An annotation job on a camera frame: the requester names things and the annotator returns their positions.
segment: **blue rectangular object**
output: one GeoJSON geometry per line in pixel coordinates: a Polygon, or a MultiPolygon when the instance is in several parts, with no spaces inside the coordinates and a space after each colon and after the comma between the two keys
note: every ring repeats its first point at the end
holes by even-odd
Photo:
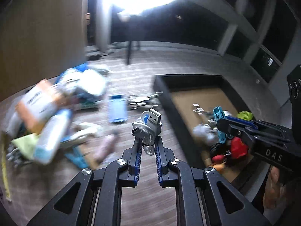
{"type": "Polygon", "coordinates": [[[111,123],[123,122],[128,119],[126,100],[123,95],[109,97],[109,121],[111,123]]]}

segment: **cardboard surface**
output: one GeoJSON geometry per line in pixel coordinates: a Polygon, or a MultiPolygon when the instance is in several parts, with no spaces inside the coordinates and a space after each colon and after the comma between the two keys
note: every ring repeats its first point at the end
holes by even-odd
{"type": "MultiPolygon", "coordinates": [[[[230,102],[228,97],[220,88],[197,89],[190,91],[180,91],[171,93],[172,100],[179,114],[182,116],[191,136],[194,138],[197,145],[201,145],[204,151],[200,154],[200,159],[203,159],[206,166],[210,165],[209,147],[202,144],[192,134],[192,129],[202,123],[201,117],[193,112],[193,104],[198,104],[205,111],[212,111],[214,107],[221,106],[224,111],[229,111],[233,116],[236,116],[237,110],[230,102]]],[[[241,172],[241,170],[252,159],[252,155],[248,155],[247,159],[232,167],[225,167],[221,174],[232,182],[241,172]]]]}

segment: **red object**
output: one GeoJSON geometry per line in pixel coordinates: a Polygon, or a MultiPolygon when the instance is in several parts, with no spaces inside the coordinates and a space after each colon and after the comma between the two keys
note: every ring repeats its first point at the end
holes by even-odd
{"type": "Polygon", "coordinates": [[[221,164],[224,160],[225,160],[224,155],[216,155],[211,159],[211,161],[216,164],[221,164]]]}
{"type": "Polygon", "coordinates": [[[248,146],[245,145],[240,138],[234,137],[231,140],[231,157],[238,159],[248,153],[248,146]]]}

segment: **white usb cable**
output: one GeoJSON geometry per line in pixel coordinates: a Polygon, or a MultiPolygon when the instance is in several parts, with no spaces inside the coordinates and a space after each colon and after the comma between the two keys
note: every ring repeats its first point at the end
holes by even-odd
{"type": "Polygon", "coordinates": [[[161,133],[162,123],[161,114],[154,109],[149,111],[144,111],[137,121],[132,122],[133,136],[137,138],[142,138],[143,150],[148,155],[154,155],[155,147],[154,142],[155,138],[161,133]],[[145,124],[144,118],[148,114],[148,119],[145,124]]]}

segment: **pink object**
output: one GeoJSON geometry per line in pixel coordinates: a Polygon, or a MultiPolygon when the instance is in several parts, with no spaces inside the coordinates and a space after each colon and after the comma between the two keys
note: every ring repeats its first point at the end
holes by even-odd
{"type": "Polygon", "coordinates": [[[112,134],[105,136],[103,141],[97,148],[93,158],[98,163],[102,163],[103,160],[114,151],[115,144],[119,139],[119,134],[117,131],[114,131],[112,134]]]}

